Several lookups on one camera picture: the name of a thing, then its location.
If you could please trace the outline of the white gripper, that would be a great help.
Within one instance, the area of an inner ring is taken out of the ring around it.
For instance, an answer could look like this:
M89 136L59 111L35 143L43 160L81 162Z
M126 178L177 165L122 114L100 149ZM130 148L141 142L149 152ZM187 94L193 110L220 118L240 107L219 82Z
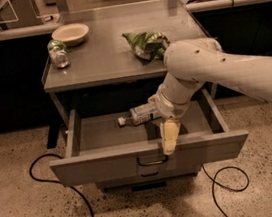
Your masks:
M160 123L163 153L173 154L180 133L181 123L177 119L183 117L190 106L191 90L184 85L160 85L147 102L153 103L160 115L165 118Z

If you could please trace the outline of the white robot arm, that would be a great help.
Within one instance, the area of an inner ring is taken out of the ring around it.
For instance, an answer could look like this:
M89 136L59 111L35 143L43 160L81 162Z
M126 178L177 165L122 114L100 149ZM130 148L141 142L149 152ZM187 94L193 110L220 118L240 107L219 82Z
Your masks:
M224 53L213 38L176 41L164 53L167 75L153 97L165 119L160 132L166 155L175 151L180 118L206 82L272 103L272 56Z

